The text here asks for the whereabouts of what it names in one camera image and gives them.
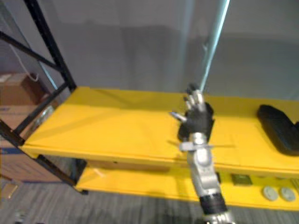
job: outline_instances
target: gray wall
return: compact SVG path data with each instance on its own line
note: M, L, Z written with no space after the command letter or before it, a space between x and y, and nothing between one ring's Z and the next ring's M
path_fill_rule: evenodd
M23 2L4 2L30 46L49 57ZM78 85L182 91L200 81L201 45L219 1L39 3ZM232 0L206 91L299 100L298 11L296 0Z

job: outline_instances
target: black glove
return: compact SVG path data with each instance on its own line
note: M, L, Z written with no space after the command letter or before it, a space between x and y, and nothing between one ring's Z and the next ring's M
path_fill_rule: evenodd
M214 111L208 103L203 102L203 97L196 85L191 84L186 92L189 100L184 98L188 108L185 116L176 112L171 113L173 117L182 122L178 130L178 138L180 141L188 141L191 133L203 133L209 141L214 124Z

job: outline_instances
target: white cable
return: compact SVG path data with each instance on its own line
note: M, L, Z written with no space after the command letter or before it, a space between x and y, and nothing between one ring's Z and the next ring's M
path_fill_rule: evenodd
M25 65L23 64L22 60L20 59L20 56L19 56L18 53L15 51L14 47L13 47L11 44L10 44L9 46L10 46L11 50L14 52L15 56L17 57L17 59L18 59L20 65L21 65L21 67L22 67L22 68L24 69L24 71L26 72L26 75L27 75L33 82L37 82L37 81L38 81L38 78L39 78L39 75L36 74L36 77L33 78L33 77L31 76L31 74L28 72L28 70L26 69Z

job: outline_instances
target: black diagonal brace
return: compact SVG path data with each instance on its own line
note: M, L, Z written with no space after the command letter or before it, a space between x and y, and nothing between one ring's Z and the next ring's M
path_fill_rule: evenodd
M15 147L23 145L25 140L0 119L0 135L12 143Z
M22 123L20 123L17 128L14 130L15 133L20 134L26 127L29 125L37 115L43 111L43 109L52 101L54 100L65 88L67 87L66 83L63 83L57 90L51 93L38 107L28 115Z
M38 61L40 61L40 62L42 62L42 63L44 63L44 64L46 64L46 65L48 65L48 66L50 66L52 68L54 68L55 70L60 71L60 72L63 71L61 68L59 68L54 63L48 61L43 56L41 56L38 53L34 52L30 48L28 48L25 45L21 44L20 42L16 41L14 38L12 38L9 35L3 33L2 31L0 31L0 39L2 39L3 41L5 41L6 43L9 43L9 44L13 45L17 49L19 49L19 50L23 51L24 53L30 55L31 57L34 57Z
M43 38L43 41L45 42L55 64L62 68L63 71L61 72L62 78L64 81L68 84L68 87L70 91L74 91L77 87L73 78L71 77L71 73L66 66L64 59L58 49L58 46L54 40L54 37L48 27L48 24L43 16L43 13L41 11L41 8L39 7L36 0L24 0L31 17L36 24L36 27Z

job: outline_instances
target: round metal disc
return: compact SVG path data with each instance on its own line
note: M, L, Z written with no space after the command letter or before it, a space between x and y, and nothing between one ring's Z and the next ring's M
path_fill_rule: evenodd
M276 199L278 199L278 193L275 191L273 187L270 186L265 186L263 188L263 195L270 201L275 201Z
M295 201L296 199L295 193L290 188L281 188L279 193L281 197L288 202Z

